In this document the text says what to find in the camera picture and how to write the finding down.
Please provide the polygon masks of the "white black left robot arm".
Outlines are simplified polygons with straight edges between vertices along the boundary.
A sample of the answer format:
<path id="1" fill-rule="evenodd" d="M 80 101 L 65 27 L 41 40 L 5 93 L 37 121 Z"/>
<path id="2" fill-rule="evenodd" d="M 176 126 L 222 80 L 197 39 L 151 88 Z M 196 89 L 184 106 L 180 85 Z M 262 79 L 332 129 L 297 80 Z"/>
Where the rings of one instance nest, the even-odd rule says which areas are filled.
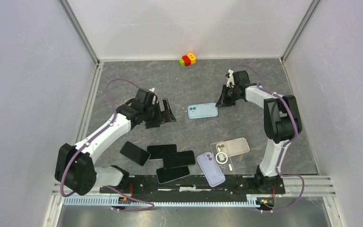
<path id="1" fill-rule="evenodd" d="M 125 192 L 130 181 L 115 167 L 95 167 L 98 158 L 122 135 L 145 123 L 145 128 L 175 122 L 168 99 L 160 108 L 154 92 L 140 88 L 133 99 L 115 109 L 114 114 L 96 131 L 74 145 L 63 144 L 59 148 L 54 178 L 60 182 L 60 193 L 69 197 L 74 193 L 83 196 L 95 187 L 112 186 L 117 192 Z"/>

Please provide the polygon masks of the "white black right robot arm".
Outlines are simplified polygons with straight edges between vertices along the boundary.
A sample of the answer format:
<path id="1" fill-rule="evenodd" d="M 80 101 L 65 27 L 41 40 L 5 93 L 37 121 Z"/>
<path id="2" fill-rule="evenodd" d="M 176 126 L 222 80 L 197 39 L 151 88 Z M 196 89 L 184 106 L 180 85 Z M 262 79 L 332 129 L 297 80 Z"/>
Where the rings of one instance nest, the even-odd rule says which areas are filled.
<path id="1" fill-rule="evenodd" d="M 216 107 L 234 106 L 237 100 L 251 102 L 263 109 L 264 132 L 268 138 L 266 151 L 254 175 L 254 187 L 268 192 L 281 178 L 280 166 L 290 144 L 303 126 L 295 96 L 280 95 L 251 83 L 246 71 L 229 70 Z"/>

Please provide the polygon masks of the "light blue phone case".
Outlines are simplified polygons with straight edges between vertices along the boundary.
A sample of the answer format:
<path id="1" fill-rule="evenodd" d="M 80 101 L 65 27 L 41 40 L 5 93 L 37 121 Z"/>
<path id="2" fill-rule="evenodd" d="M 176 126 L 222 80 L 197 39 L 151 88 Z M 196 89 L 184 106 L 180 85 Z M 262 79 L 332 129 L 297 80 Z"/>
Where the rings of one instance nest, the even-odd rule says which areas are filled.
<path id="1" fill-rule="evenodd" d="M 218 116 L 215 103 L 205 103 L 188 106 L 188 117 L 190 119 L 201 119 Z"/>

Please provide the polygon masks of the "clear magsafe phone case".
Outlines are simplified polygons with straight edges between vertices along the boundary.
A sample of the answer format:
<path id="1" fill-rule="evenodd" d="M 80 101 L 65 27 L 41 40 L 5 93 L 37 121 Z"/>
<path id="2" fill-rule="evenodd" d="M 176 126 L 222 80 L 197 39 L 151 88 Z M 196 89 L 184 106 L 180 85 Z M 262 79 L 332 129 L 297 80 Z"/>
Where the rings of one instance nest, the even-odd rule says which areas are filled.
<path id="1" fill-rule="evenodd" d="M 221 141 L 212 143 L 210 148 L 222 173 L 225 175 L 235 174 L 235 168 L 225 142 Z"/>

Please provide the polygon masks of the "black smartphone carried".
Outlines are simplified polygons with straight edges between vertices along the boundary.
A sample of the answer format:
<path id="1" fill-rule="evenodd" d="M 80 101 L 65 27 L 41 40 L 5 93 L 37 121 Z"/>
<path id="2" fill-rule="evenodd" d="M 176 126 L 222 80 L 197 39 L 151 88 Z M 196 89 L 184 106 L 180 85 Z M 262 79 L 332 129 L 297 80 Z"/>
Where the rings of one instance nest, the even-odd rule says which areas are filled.
<path id="1" fill-rule="evenodd" d="M 163 156 L 163 165 L 165 169 L 192 166 L 195 163 L 195 156 L 192 150 L 166 154 Z"/>

